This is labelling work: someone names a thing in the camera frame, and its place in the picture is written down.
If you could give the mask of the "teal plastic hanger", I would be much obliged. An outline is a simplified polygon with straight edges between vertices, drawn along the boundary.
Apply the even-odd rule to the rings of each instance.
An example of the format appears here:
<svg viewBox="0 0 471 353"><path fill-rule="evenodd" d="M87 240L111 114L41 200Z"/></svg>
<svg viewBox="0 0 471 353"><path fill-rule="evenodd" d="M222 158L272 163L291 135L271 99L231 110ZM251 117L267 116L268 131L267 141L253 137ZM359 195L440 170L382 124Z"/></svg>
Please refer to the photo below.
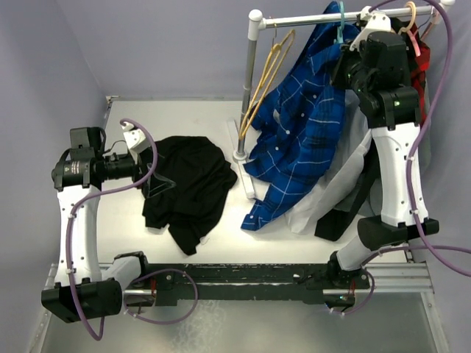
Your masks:
<svg viewBox="0 0 471 353"><path fill-rule="evenodd" d="M338 6L339 6L340 20L339 20L339 25L337 26L337 30L336 30L336 42L339 45L343 45L344 44L344 27L346 23L344 2L338 1Z"/></svg>

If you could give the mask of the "blue plaid shirt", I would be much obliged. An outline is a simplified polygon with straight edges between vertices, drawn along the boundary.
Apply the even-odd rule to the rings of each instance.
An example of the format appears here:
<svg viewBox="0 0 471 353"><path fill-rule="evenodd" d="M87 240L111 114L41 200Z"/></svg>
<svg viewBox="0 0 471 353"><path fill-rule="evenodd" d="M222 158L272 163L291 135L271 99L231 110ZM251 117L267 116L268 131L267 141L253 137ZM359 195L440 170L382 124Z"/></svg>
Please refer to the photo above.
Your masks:
<svg viewBox="0 0 471 353"><path fill-rule="evenodd" d="M345 92L330 84L339 60L338 22L318 24L294 66L263 100L245 171L268 183L241 228L257 231L308 195L329 169L345 122Z"/></svg>

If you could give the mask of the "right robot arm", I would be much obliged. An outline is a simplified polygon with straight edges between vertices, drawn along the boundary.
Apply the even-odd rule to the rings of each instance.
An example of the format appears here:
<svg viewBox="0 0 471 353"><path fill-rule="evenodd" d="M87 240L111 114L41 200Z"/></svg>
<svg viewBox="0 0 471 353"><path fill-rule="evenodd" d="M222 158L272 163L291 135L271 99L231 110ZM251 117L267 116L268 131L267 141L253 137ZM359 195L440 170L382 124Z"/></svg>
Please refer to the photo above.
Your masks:
<svg viewBox="0 0 471 353"><path fill-rule="evenodd" d="M406 42L393 32L375 30L343 48L332 85L359 98L382 184L380 215L360 219L357 235L327 263L328 282L343 288L376 251L436 234L439 222L429 217L423 199L414 200L408 193L422 187L414 145L421 131L419 95L410 83Z"/></svg>

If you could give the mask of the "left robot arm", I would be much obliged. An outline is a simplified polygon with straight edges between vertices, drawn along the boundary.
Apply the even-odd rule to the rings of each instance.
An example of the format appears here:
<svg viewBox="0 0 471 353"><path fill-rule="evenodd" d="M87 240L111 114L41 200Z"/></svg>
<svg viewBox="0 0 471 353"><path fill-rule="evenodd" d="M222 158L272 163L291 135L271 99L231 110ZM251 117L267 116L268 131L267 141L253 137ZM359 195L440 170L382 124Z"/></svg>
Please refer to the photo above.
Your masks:
<svg viewBox="0 0 471 353"><path fill-rule="evenodd" d="M157 147L137 122L123 120L127 151L107 154L106 133L97 126L71 129L71 146L52 170L60 206L60 256L52 288L41 304L60 320L74 323L116 315L131 284L146 287L152 278L143 252L117 255L103 270L97 251L97 213L106 195L104 182L130 178L130 188L148 182L157 167Z"/></svg>

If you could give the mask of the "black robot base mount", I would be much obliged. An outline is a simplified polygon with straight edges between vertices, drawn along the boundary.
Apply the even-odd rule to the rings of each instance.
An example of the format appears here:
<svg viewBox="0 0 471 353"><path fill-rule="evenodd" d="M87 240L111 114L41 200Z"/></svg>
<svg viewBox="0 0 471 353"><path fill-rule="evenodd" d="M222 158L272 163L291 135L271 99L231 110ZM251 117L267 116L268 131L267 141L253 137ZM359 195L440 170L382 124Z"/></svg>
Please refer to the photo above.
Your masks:
<svg viewBox="0 0 471 353"><path fill-rule="evenodd" d="M193 301L296 301L339 304L341 297L370 289L365 270L332 275L325 264L157 264L151 279L130 285L126 296L156 306Z"/></svg>

